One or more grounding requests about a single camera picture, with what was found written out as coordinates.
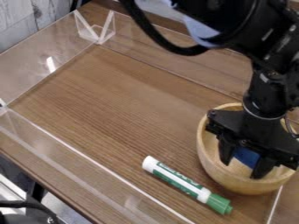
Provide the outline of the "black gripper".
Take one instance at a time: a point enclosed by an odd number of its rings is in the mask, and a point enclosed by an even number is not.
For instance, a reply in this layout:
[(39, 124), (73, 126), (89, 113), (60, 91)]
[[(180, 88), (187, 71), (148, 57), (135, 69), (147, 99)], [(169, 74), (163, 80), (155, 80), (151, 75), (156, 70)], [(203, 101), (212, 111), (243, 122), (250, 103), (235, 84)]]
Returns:
[(283, 118), (260, 119), (246, 107), (239, 110), (211, 109), (206, 130), (219, 140), (219, 159), (230, 165), (238, 147), (248, 148), (260, 158), (251, 172), (262, 179), (280, 165), (299, 168), (299, 135), (283, 124)]

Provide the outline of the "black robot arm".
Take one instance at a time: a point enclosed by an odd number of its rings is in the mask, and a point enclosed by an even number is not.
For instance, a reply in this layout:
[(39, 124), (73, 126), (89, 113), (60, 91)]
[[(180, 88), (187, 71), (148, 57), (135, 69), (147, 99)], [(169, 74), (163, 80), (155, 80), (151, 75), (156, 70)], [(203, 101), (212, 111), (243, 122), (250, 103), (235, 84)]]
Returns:
[(196, 45), (180, 47), (155, 29), (136, 0), (119, 0), (152, 41), (169, 52), (194, 56), (228, 48), (250, 58), (252, 78), (242, 109), (208, 111), (206, 130), (219, 139), (219, 159), (250, 165), (252, 179), (275, 167), (299, 167), (299, 135), (286, 115), (299, 108), (299, 12), (290, 0), (165, 0), (185, 16)]

